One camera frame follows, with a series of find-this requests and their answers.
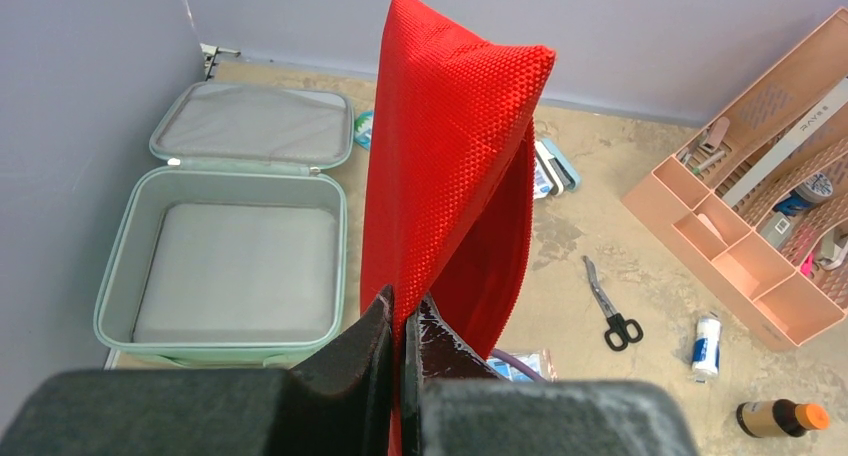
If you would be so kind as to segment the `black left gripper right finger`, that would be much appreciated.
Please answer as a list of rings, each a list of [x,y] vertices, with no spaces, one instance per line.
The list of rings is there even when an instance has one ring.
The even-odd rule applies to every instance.
[[[695,455],[676,402],[632,380],[512,382],[425,296],[405,323],[405,455]]]

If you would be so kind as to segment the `red first aid pouch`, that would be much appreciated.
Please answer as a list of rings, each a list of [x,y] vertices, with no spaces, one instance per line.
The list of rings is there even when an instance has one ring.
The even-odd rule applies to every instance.
[[[360,303],[394,291],[393,343],[425,296],[481,355],[518,299],[532,236],[534,111],[556,54],[490,42],[391,0],[366,184]]]

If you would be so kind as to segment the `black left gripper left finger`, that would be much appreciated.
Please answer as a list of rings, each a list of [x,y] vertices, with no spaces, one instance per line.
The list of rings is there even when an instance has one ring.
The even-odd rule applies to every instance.
[[[73,371],[51,377],[5,455],[383,455],[392,407],[391,287],[290,369]]]

